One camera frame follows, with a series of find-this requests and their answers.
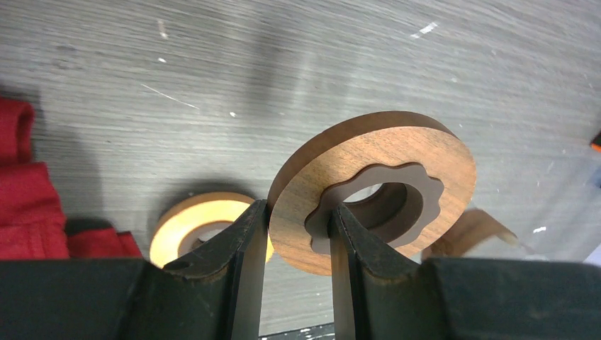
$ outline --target white scratch mark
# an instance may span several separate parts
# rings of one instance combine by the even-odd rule
[[[171,97],[171,96],[168,96],[168,95],[166,95],[165,93],[162,93],[161,91],[157,91],[157,90],[153,89],[152,87],[150,87],[150,86],[148,86],[148,85],[144,85],[144,84],[140,84],[140,85],[144,86],[146,89],[149,89],[150,91],[154,91],[154,92],[156,92],[156,93],[160,94],[160,95],[161,95],[161,96],[163,96],[163,97],[169,98],[169,99],[171,99],[172,101],[176,101],[176,102],[178,102],[178,103],[181,103],[181,104],[184,104],[184,105],[190,106],[191,108],[195,108],[196,110],[200,110],[200,108],[198,108],[198,107],[196,107],[196,106],[194,106],[194,105],[192,105],[192,104],[188,104],[188,103],[186,103],[185,101],[180,101],[179,99],[175,99],[175,98],[173,98],[173,97]]]
[[[163,39],[169,39],[167,30],[165,30],[165,22],[161,19],[157,19],[157,24],[159,25],[159,34],[163,37]]]
[[[428,34],[430,32],[432,32],[432,30],[434,30],[434,28],[438,27],[438,24],[435,23],[434,21],[432,21],[431,23],[428,24],[428,26],[422,28],[419,33],[413,33],[411,35],[412,39],[419,39],[422,37],[422,35],[424,34]]]
[[[546,172],[549,173],[551,172],[551,169],[553,168],[553,165],[555,165],[555,161],[552,161],[549,166],[546,168]]]
[[[309,338],[307,340],[321,339],[324,336],[334,336],[334,335],[336,335],[336,334],[335,333],[328,333],[328,334],[323,334],[323,335],[316,336],[315,338]]]

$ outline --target red cloth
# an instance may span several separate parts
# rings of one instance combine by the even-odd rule
[[[0,98],[0,259],[142,256],[131,233],[111,227],[67,238],[44,163],[32,160],[33,107]]]

